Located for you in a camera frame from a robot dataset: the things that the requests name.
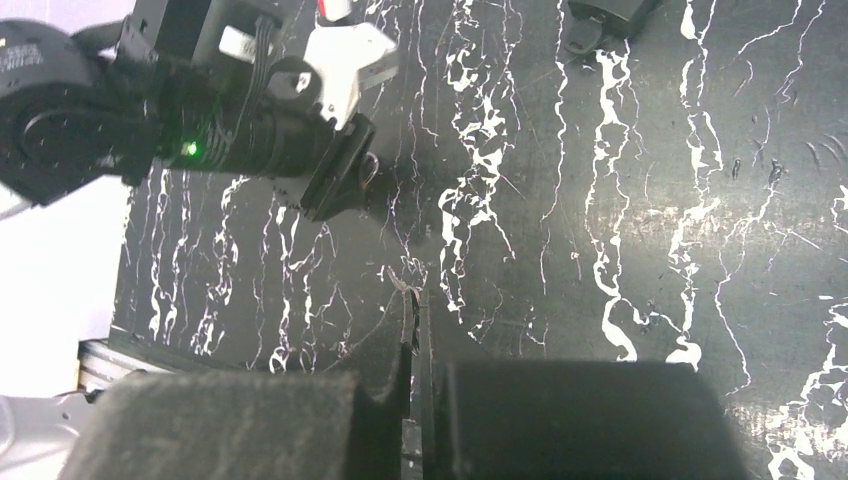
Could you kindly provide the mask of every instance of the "black object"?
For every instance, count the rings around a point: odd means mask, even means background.
[[[399,477],[402,412],[352,374],[137,376],[93,413],[62,480]]]
[[[569,0],[576,22],[565,39],[565,48],[585,55],[597,48],[605,35],[632,37],[645,24],[658,0]]]
[[[723,415],[680,365],[453,364],[436,478],[747,478]]]
[[[166,168],[276,178],[311,175],[299,199],[326,220],[358,207],[356,181],[374,126],[359,115],[337,132],[316,103],[321,79],[298,58],[222,54],[226,27],[274,42],[285,17],[266,0],[137,0],[123,22],[68,36],[0,22],[0,182],[49,205],[102,175],[139,186]],[[109,60],[100,53],[116,48]],[[297,92],[288,81],[312,81]]]
[[[61,478],[748,478],[690,368],[494,360],[426,291],[398,288],[324,373],[119,382]]]

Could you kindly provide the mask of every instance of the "scratch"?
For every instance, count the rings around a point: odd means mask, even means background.
[[[512,187],[513,190],[515,190],[515,193],[521,195],[521,198],[523,198],[524,200],[527,200],[527,197],[525,197],[524,194],[521,193],[520,190],[518,190],[518,187],[513,185],[513,183],[508,178],[506,178],[506,175],[501,175],[501,178],[504,179],[504,181],[506,182],[507,185],[509,185],[510,187]]]

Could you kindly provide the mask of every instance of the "white label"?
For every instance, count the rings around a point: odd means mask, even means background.
[[[12,45],[0,50],[0,74],[42,63],[44,57],[35,44]]]
[[[221,35],[218,50],[224,55],[243,62],[253,63],[256,61],[256,39],[231,26],[224,28],[224,34]],[[269,45],[268,55],[273,51],[274,46]]]

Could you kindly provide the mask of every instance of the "marble-patterned surface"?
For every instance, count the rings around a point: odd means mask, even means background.
[[[394,274],[500,356],[690,364],[754,478],[845,478],[848,3],[667,0],[588,61],[565,3],[360,0],[404,55],[361,106],[396,188],[314,224],[263,180],[155,172],[113,334],[316,371]]]

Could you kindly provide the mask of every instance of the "black cable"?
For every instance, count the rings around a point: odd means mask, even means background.
[[[271,35],[274,30],[274,22],[266,17],[260,16],[256,20],[256,59],[253,62],[253,73],[250,78],[250,86],[241,106],[234,134],[238,137],[241,132],[241,124],[245,117],[253,116],[256,105],[263,90],[268,83],[268,62],[270,56],[268,49],[271,46]]]

